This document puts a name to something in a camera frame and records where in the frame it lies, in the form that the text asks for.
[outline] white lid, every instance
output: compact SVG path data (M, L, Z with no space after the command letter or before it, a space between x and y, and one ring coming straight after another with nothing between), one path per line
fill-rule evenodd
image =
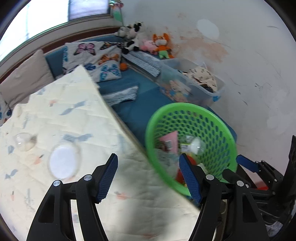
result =
M60 180L74 176L78 170L79 150L73 143L65 142L54 147L48 167L52 175Z

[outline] plastic storage bin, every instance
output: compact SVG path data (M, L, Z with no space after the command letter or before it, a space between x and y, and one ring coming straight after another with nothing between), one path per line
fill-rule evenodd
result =
M178 70L188 72L194 69L197 64L184 58L173 58L160 61L161 76L158 80L160 91L176 102L188 102L199 106L210 106L218 101L224 91L225 83L216 78L218 91L211 93L199 86L193 80L189 79Z

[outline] white wall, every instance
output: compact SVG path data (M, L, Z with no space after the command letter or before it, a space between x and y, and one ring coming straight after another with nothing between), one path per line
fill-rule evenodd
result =
M123 14L149 34L169 33L175 55L205 61L227 84L212 108L236 131L238 153L285 172L296 134L296 43L264 0L124 0ZM219 32L207 23L198 31L200 19Z

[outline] butterfly pillow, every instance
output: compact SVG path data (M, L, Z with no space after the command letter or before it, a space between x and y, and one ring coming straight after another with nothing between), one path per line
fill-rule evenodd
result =
M121 78L120 58L121 49L111 46L101 50L102 56L96 62L96 71L93 79L95 82L116 80Z
M63 73L70 73L81 64L89 71L95 70L95 62L102 55L100 48L103 44L97 41L65 43Z

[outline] quilted blanket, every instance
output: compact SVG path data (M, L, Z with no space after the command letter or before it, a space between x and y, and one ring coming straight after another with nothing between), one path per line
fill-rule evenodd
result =
M22 152L13 136L27 132L36 145ZM107 197L97 205L110 241L188 240L199 210L175 193L150 166L104 102L87 71L77 67L18 104L0 128L0 213L19 241L25 241L33 217L55 180L48 170L53 147L72 141L81 152L79 180L104 164L111 153L119 165ZM77 241L82 241L79 216L72 201Z

